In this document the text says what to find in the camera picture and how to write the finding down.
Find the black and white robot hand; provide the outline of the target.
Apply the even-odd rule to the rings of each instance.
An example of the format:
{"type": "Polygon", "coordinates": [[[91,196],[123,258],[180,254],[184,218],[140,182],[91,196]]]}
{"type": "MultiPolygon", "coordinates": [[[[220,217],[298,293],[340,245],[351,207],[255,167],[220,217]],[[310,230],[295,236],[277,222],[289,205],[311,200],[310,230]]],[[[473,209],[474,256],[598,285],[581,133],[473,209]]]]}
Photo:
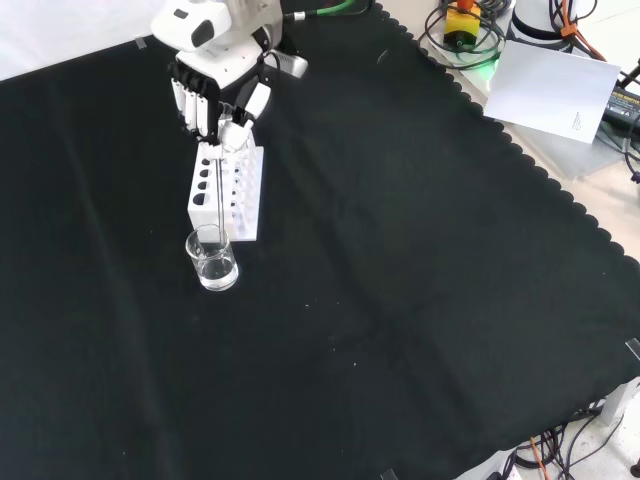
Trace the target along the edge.
{"type": "Polygon", "coordinates": [[[212,146],[243,148],[271,96],[264,67],[265,52],[254,40],[178,53],[169,74],[186,131],[212,146]]]}

